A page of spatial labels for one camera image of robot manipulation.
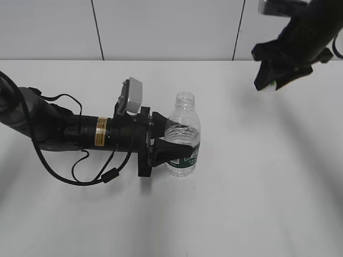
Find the white table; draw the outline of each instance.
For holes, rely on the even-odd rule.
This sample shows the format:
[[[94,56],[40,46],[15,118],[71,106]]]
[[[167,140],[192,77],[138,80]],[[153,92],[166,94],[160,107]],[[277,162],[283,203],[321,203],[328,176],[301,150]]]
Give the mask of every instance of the white table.
[[[144,83],[143,106],[166,116],[189,90],[202,123],[192,175],[160,167],[138,178],[133,155],[113,182],[92,187],[55,180],[30,139],[1,125],[0,256],[342,256],[343,62],[270,94],[253,86],[258,65],[0,61],[18,86],[69,93],[87,115],[111,117],[130,76]],[[82,153],[45,156],[70,177]],[[77,176],[91,179],[108,156],[91,152]]]

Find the clear plastic bottle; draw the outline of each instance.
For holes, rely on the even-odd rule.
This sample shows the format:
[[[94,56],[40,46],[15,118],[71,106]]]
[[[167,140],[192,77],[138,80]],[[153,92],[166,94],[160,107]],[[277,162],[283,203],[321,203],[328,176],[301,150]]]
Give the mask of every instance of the clear plastic bottle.
[[[200,147],[200,120],[195,112],[194,95],[191,92],[178,93],[175,109],[166,125],[165,140],[194,148],[190,158],[166,163],[167,170],[174,176],[185,177],[191,174],[196,166]]]

